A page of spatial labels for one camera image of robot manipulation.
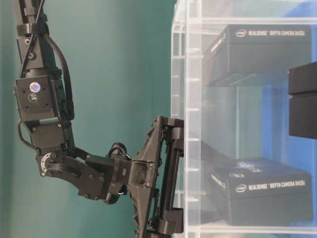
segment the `green backdrop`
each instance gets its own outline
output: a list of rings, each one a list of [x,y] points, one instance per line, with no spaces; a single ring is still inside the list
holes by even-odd
[[[12,86],[18,75],[12,0],[0,0],[0,237],[133,237],[129,197],[87,201],[41,178],[18,140]],[[51,35],[67,58],[76,145],[105,155],[121,141],[135,155],[152,120],[169,115],[170,26],[174,0],[47,0]]]

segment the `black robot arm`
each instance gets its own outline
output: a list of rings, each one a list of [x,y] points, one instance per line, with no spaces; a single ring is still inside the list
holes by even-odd
[[[139,238],[182,233],[183,210],[173,208],[173,202],[178,162],[183,156],[184,122],[157,117],[144,147],[133,159],[121,143],[113,144],[104,157],[76,148],[70,74],[65,57],[50,37],[43,5],[44,0],[14,0],[21,58],[14,86],[20,114],[17,129],[22,142],[36,151],[40,175],[68,181],[78,188],[79,195],[106,204],[114,204],[129,192]],[[56,67],[54,52],[62,70]],[[30,142],[23,138],[21,125]],[[160,192],[156,183],[164,142],[166,161]]]

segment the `bolt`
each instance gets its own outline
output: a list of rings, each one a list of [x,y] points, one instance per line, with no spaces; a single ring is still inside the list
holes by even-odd
[[[29,53],[28,58],[29,60],[35,60],[36,54],[34,52]]]

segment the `cable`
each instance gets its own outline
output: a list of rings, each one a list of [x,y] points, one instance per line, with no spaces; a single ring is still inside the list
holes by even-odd
[[[23,142],[23,144],[25,144],[27,147],[29,147],[30,149],[36,151],[36,148],[35,148],[31,143],[27,142],[27,141],[23,138],[23,135],[22,135],[22,132],[21,132],[21,123],[22,123],[22,121],[21,121],[21,119],[19,119],[19,120],[18,120],[18,123],[17,123],[17,125],[16,125],[20,140],[21,140],[21,141]]]
[[[36,15],[35,23],[38,23],[38,21],[40,19],[40,14],[41,14],[41,11],[43,9],[44,2],[45,2],[45,0],[41,0],[40,6],[39,6],[39,10],[38,10],[38,13]],[[31,48],[33,47],[33,43],[34,42],[35,42],[35,33],[32,33],[29,46],[26,49],[26,52],[25,52],[25,55],[24,55],[24,58],[23,58],[23,61],[22,61],[21,70],[20,70],[20,78],[23,77],[23,71],[24,71],[24,68],[25,68],[25,66],[26,66],[26,64],[28,62],[28,55],[29,55],[29,53],[31,51]]]
[[[70,74],[69,69],[67,65],[67,61],[58,47],[58,45],[55,43],[55,41],[49,36],[49,34],[45,34],[44,38],[49,43],[49,45],[52,47],[54,52],[56,53],[60,64],[61,69],[63,71],[64,75],[64,83],[65,83],[65,94],[66,94],[66,101],[67,101],[67,114],[66,117],[68,120],[73,120],[75,118],[75,112],[74,112],[74,103],[73,103],[73,94],[71,89],[71,80],[70,80]]]

